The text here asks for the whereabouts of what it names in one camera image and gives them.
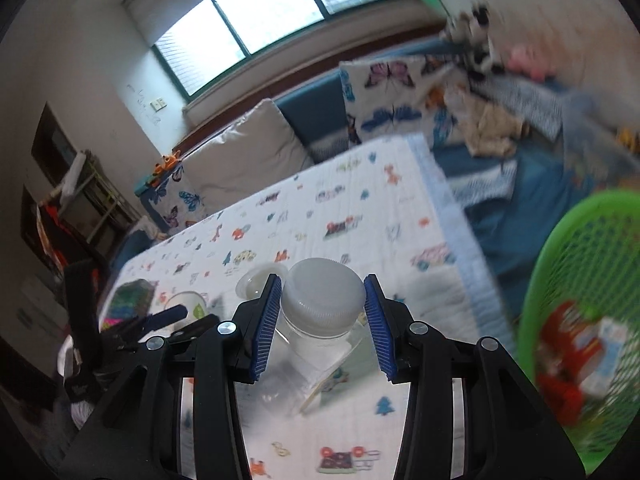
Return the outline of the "orange toy on sofa arm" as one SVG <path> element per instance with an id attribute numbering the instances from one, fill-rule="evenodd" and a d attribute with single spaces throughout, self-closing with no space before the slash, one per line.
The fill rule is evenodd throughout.
<path id="1" fill-rule="evenodd" d="M 163 155 L 162 161 L 158 162 L 153 169 L 153 176 L 161 176 L 165 172 L 174 168 L 179 162 L 181 162 L 179 151 L 174 151 L 171 154 Z"/>

